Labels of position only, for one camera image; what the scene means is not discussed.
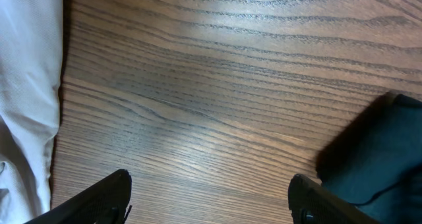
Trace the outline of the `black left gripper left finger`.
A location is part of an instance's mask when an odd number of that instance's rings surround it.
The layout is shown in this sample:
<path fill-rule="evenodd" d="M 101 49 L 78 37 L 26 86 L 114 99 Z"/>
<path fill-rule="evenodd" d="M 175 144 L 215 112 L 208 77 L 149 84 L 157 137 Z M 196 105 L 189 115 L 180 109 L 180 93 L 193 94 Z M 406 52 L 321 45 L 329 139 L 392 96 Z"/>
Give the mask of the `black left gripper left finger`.
<path fill-rule="evenodd" d="M 124 224 L 131 212 L 132 178 L 119 169 L 25 224 Z"/>

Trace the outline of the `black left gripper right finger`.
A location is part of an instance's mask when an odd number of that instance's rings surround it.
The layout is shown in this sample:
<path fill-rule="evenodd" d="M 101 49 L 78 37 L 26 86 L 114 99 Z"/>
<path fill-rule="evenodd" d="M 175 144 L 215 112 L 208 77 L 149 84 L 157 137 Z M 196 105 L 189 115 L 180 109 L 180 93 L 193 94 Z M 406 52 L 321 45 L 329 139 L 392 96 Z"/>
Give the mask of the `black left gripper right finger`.
<path fill-rule="evenodd" d="M 302 174 L 293 176 L 287 194 L 294 224 L 378 224 Z"/>

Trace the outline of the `black t-shirt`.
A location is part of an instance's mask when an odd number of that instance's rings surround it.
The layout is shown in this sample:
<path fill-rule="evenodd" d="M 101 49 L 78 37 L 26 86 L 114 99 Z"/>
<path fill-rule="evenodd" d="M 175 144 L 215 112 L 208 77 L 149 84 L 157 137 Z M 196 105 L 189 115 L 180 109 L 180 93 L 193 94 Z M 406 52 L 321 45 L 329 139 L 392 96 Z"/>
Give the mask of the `black t-shirt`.
<path fill-rule="evenodd" d="M 316 172 L 380 223 L 420 223 L 421 102 L 380 96 L 318 154 Z"/>

